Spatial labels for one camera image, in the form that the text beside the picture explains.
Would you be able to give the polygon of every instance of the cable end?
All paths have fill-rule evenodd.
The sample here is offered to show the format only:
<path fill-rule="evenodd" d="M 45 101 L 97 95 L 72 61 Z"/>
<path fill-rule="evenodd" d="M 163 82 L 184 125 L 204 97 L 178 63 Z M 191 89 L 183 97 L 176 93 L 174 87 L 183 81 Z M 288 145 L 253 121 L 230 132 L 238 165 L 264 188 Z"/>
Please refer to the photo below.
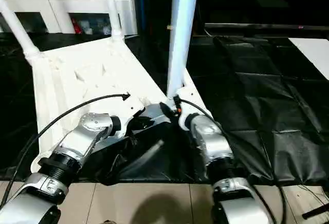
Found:
<path fill-rule="evenodd" d="M 129 93 L 128 93 L 128 94 L 123 94 L 123 95 L 122 95 L 122 99 L 123 99 L 124 101 L 127 100 L 128 97 L 130 97 L 130 94 L 129 94 Z"/>

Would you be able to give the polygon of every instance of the glass cabinet door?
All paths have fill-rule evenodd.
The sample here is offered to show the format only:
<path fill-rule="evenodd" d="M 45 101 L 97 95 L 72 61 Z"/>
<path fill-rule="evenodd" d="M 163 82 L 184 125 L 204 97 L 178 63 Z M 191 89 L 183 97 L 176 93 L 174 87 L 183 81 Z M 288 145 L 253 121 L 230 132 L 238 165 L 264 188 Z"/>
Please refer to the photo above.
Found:
<path fill-rule="evenodd" d="M 39 12 L 16 12 L 15 14 L 27 32 L 48 32 L 45 22 Z M 0 14 L 0 27 L 3 32 L 11 32 L 2 14 Z"/>
<path fill-rule="evenodd" d="M 75 33 L 111 34 L 108 13 L 69 13 Z"/>

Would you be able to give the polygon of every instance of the white pole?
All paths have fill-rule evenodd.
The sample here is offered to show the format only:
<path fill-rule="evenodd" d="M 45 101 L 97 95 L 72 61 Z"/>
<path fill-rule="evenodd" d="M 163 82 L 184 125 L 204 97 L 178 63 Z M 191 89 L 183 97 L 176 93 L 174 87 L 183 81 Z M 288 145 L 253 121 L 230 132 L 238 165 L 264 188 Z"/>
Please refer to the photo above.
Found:
<path fill-rule="evenodd" d="M 123 38 L 115 0 L 106 0 L 106 2 L 112 29 L 111 36 L 115 38 Z"/>
<path fill-rule="evenodd" d="M 182 87 L 189 52 L 196 0 L 173 0 L 170 37 L 168 90 L 169 98 Z"/>
<path fill-rule="evenodd" d="M 17 41 L 20 43 L 25 58 L 29 61 L 29 58 L 36 53 L 40 53 L 37 47 L 33 44 L 30 37 L 26 33 L 21 22 L 17 18 L 16 14 L 11 11 L 6 3 L 6 0 L 0 0 L 0 12 L 5 18 L 11 31 L 14 33 Z"/>

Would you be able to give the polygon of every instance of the white cabinet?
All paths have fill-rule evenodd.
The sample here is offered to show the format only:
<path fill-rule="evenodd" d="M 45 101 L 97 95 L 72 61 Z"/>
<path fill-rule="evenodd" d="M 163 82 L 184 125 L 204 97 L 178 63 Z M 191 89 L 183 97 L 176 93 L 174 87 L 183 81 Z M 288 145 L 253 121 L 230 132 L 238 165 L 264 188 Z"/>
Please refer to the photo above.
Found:
<path fill-rule="evenodd" d="M 29 18 L 29 16 L 33 15 L 34 19 L 31 20 L 35 22 L 40 17 L 39 20 L 41 20 L 45 30 L 49 33 L 74 33 L 75 30 L 71 19 L 77 17 L 79 22 L 88 21 L 88 23 L 92 24 L 96 20 L 104 20 L 104 23 L 108 23 L 108 26 L 111 26 L 107 15 L 106 0 L 7 0 L 7 2 L 9 7 L 17 13 L 23 26 L 25 25 L 22 17 L 26 15 Z M 116 5 L 122 33 L 124 35 L 137 34 L 135 0 L 116 0 Z M 0 32 L 6 31 L 5 27 L 6 25 L 0 17 Z"/>
<path fill-rule="evenodd" d="M 72 13 L 100 13 L 106 14 L 104 16 L 108 18 L 106 0 L 49 0 L 49 2 L 63 33 L 74 33 L 70 16 Z M 116 0 L 116 5 L 122 33 L 124 35 L 137 34 L 135 8 L 132 0 Z"/>

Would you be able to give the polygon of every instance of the cabinet door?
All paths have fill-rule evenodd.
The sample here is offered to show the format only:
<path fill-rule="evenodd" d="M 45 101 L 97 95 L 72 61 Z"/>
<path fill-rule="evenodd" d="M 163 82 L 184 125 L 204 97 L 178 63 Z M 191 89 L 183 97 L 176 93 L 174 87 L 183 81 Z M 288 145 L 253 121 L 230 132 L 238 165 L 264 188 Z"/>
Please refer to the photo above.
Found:
<path fill-rule="evenodd" d="M 28 32 L 58 33 L 61 29 L 48 0 L 6 0 Z M 3 17 L 0 27 L 4 32 L 10 31 Z"/>
<path fill-rule="evenodd" d="M 111 28 L 106 0 L 49 0 L 63 33 L 74 33 L 72 18 L 82 30 L 102 33 Z M 136 15 L 131 0 L 116 0 L 124 35 L 137 34 Z"/>

